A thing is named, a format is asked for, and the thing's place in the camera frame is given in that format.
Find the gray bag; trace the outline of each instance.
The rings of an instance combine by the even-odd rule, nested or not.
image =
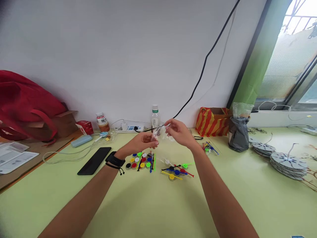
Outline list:
[[[249,118],[230,118],[229,121],[229,147],[238,152],[249,148],[249,134],[247,123]]]

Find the green curtain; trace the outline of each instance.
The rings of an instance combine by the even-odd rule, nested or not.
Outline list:
[[[272,0],[233,102],[254,104],[291,0]]]

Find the black bracelet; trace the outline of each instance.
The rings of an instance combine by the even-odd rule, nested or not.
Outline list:
[[[113,166],[113,165],[111,165],[111,164],[108,164],[107,162],[106,162],[106,165],[108,165],[109,167],[112,167],[112,168],[114,168],[114,169],[118,169],[119,170],[119,172],[120,172],[120,175],[122,175],[122,173],[121,173],[121,171],[120,171],[120,169],[122,170],[122,172],[123,172],[123,174],[124,174],[124,171],[123,171],[123,169],[121,168],[121,167],[116,167],[116,166]]]

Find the watch strap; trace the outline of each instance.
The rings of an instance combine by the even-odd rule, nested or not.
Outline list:
[[[106,158],[106,162],[109,162],[117,167],[122,167],[125,163],[125,160],[118,159],[114,156],[116,151],[112,151],[109,156]]]

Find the orange striped bag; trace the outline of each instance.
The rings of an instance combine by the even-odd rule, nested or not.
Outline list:
[[[196,131],[204,136],[226,136],[232,112],[227,108],[201,107],[196,121]]]

